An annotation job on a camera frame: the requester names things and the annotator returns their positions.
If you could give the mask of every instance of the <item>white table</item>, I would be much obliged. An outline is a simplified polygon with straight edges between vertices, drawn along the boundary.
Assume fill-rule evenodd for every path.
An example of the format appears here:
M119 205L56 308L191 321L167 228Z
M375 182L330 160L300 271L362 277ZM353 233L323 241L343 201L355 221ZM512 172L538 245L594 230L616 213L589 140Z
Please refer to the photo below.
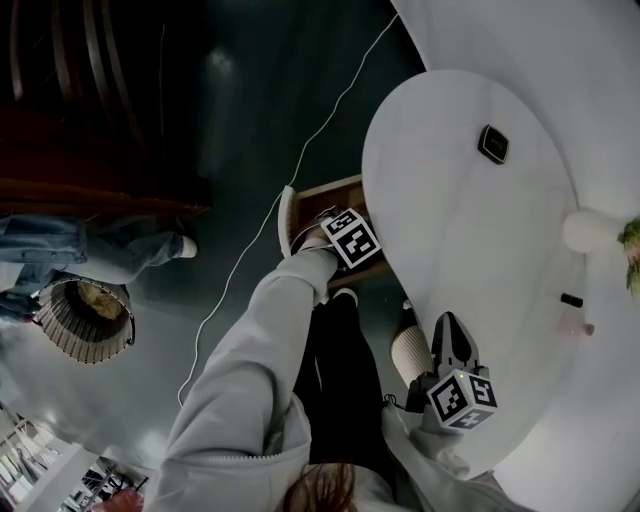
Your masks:
M487 124L510 141L504 165L477 150ZM464 71L432 71L382 103L362 174L374 228L427 338L452 311L491 370L499 412L459 449L471 476L481 473L535 425L579 343L558 335L560 295L584 285L584 259L561 238L576 210L567 172L507 89Z

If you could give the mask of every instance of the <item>shoe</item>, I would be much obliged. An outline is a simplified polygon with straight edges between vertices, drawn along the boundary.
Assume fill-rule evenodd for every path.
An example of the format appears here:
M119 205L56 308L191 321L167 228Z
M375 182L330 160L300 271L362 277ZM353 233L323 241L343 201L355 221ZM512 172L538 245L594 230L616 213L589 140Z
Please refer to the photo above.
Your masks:
M198 246L188 236L182 237L182 252L178 258L195 258L198 254Z
M340 288L333 298L335 299L338 295L348 295L356 302L356 307L358 307L358 295L351 288Z

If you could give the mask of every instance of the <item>white cable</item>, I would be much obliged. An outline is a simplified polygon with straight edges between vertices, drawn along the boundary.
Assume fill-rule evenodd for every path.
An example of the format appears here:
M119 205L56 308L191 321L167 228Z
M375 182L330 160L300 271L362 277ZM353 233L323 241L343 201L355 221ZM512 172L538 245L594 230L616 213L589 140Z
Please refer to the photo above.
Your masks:
M304 143L304 146L302 146L302 152L300 153L300 158L298 159L298 165L296 165L296 170L293 173L293 178L291 178L291 181L289 183L287 183L287 186L293 185L293 183L296 181L296 178L298 177L298 172L300 171L300 165L302 164L302 159L304 158L304 154L307 151L307 146L309 145L309 143L313 139L315 139L318 135L320 135L320 132L322 132L322 130L324 130L326 128L326 126L329 124L329 121L331 121L331 119L335 115L336 111L338 110L338 106L340 105L340 102L342 101L342 98L344 98L344 96L355 85L356 80L358 79L358 76L360 75L360 72L362 71L362 68L364 67L364 63L367 60L367 57L369 56L369 53L371 53L371 50L373 50L373 48L376 46L376 44L378 44L378 41L380 41L380 39L382 39L382 36L387 32L387 30L389 30L391 28L391 25L393 25L393 22L396 20L397 17L398 17L398 15L396 14L393 17L393 19L389 22L389 24L385 27L385 29L382 32L380 32L380 35L376 38L376 40L373 42L373 44L366 51L366 53L364 54L364 57L362 57L362 62L360 62L360 67L358 68L358 71L356 71L356 74L354 75L353 80L351 80L351 84L349 85L349 87L347 87L342 92L342 94L340 96L338 96L338 100L336 101L336 104L333 107L333 110L331 111L331 114L329 114L329 117L327 117L327 120L322 124L322 126L318 129L317 132L315 132L311 137L309 137L307 142ZM229 283L231 282L231 279L233 278L233 274L235 274L236 269L240 265L240 262L242 262L242 258L244 258L244 255L247 254L247 251L249 249L251 249L251 247L253 247L253 244L256 243L258 238L260 238L260 235L262 234L262 231L264 230L264 227L267 225L267 222L269 221L269 218L271 217L271 214L273 213L273 209L278 204L278 201L280 200L280 196L281 195L282 195L282 192L280 192L278 194L278 197L276 197L275 201L271 205L271 208L269 208L269 212L267 213L267 216L262 221L262 224L260 225L260 229L258 230L258 233L256 234L256 236L253 237L253 240L251 240L251 242L249 242L249 245L247 245L244 248L244 251L242 251L242 253L240 254L240 257L236 261L236 264L231 269L231 273L229 274L229 277L227 278L227 282L224 285L224 290L222 291L222 296L220 297L220 300L218 301L216 306L213 308L211 313L209 313L207 318L205 318L202 321L202 323L200 324L200 327L198 327L198 333L196 334L196 342L195 342L195 352L196 353L195 353L195 358L193 360L193 364L191 365L191 371L189 372L189 377L187 377L187 380L184 381L184 384L182 384L182 386L180 386L180 389L178 390L178 403L180 404L180 407L182 407L182 405L183 405L182 398L181 398L182 390L189 384L189 382L191 382L191 379L193 378L193 372L195 372L196 366L198 364L198 358L200 356L199 342L200 342L200 334L202 333L202 329L206 325L206 323L209 320L211 320L213 315L216 314L216 312L218 311L218 309L222 305L222 302L224 301L225 297L227 296L227 290L229 289Z

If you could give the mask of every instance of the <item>gray hoodie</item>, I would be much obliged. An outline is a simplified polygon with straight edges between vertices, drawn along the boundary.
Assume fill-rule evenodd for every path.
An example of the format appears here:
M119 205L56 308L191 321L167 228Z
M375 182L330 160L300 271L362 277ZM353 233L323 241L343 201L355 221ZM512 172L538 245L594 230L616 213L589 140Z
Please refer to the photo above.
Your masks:
M176 419L146 511L278 510L308 467L311 431L293 387L313 307L336 266L328 251L302 252L260 282ZM460 479L468 470L453 453L460 436L443 431L429 407L422 425L408 432L387 404L382 429L399 466L396 497L373 472L357 468L360 512L526 510L492 487Z

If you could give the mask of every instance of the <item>gray floor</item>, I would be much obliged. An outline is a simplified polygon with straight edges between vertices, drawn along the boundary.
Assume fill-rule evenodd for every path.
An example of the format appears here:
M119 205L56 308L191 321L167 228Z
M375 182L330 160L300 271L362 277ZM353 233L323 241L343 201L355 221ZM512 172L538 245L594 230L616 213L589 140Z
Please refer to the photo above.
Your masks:
M200 320L235 259L289 181L304 141L330 113L362 55L392 18L386 0L200 2L167 28L176 82L168 87L171 156L212 186L213 207L193 222L195 260L150 269L130 287L139 335L102 365L78 365L38 328L0 336L0 401L67 441L153 467L178 412ZM368 124L398 84L423 71L398 20L336 117L309 147L295 184L304 190L360 172ZM208 355L255 285L279 261L274 219L239 268L202 336ZM391 366L403 293L392 275L360 286L361 321L384 392L404 401Z

